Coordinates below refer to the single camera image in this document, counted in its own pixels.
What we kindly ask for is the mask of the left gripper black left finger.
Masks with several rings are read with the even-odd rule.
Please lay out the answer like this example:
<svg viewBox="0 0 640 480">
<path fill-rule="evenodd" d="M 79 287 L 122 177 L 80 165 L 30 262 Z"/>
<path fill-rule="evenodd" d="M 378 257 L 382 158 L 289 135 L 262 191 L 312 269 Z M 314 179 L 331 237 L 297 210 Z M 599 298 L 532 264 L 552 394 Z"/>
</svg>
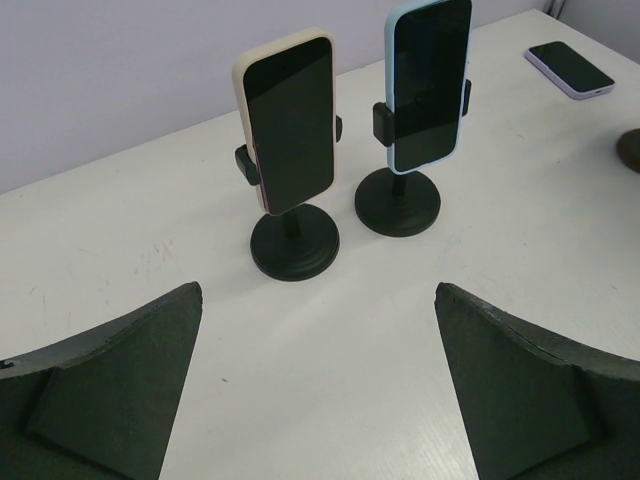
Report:
<svg viewBox="0 0 640 480">
<path fill-rule="evenodd" d="M 190 282 L 2 360 L 2 478 L 159 478 L 202 313 Z"/>
</svg>

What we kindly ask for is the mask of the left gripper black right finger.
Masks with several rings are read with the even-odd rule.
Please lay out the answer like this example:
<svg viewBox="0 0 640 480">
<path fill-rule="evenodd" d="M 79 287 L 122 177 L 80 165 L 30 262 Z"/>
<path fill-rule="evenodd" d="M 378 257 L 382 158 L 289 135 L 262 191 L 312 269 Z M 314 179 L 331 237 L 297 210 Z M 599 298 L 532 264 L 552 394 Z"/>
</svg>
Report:
<svg viewBox="0 0 640 480">
<path fill-rule="evenodd" d="M 451 283 L 435 312 L 479 478 L 638 478 L 638 362 Z"/>
</svg>

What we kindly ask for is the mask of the black round-base phone stand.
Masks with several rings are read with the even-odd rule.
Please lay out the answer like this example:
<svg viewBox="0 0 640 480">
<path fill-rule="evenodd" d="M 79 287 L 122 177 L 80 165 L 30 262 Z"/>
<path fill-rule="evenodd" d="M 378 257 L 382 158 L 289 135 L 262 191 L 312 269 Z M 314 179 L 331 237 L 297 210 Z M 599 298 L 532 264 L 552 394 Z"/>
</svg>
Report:
<svg viewBox="0 0 640 480">
<path fill-rule="evenodd" d="M 335 221 L 309 203 L 335 179 L 335 116 L 253 112 L 250 126 L 251 138 L 236 149 L 235 160 L 265 211 L 251 233 L 251 256 L 277 280 L 312 278 L 333 263 L 340 248 Z"/>
</svg>

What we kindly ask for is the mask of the black phone lavender case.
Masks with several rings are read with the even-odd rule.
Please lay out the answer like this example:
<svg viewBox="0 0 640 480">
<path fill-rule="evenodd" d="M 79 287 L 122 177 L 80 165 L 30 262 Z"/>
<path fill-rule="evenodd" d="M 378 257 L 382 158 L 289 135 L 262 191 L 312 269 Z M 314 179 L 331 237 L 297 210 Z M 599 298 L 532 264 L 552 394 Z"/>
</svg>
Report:
<svg viewBox="0 0 640 480">
<path fill-rule="evenodd" d="M 524 57 L 573 100 L 586 100 L 611 92 L 616 83 L 562 41 L 530 47 Z"/>
</svg>

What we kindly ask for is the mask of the black phone blue case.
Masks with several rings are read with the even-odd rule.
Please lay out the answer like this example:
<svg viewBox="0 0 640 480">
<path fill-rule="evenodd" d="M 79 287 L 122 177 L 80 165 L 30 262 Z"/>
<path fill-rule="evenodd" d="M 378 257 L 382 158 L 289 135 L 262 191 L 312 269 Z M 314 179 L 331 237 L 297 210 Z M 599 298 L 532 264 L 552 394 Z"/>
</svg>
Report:
<svg viewBox="0 0 640 480">
<path fill-rule="evenodd" d="M 389 168 L 406 175 L 450 156 L 458 143 L 473 4 L 411 1 L 384 24 Z"/>
</svg>

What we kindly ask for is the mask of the black phone cream case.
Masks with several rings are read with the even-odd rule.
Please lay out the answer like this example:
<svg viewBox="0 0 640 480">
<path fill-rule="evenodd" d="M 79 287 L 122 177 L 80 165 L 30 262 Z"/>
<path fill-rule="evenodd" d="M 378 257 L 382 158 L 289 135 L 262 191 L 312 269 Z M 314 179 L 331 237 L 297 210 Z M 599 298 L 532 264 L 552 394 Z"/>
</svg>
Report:
<svg viewBox="0 0 640 480">
<path fill-rule="evenodd" d="M 260 204 L 281 215 L 326 191 L 336 163 L 331 35 L 310 27 L 241 54 L 232 82 Z"/>
</svg>

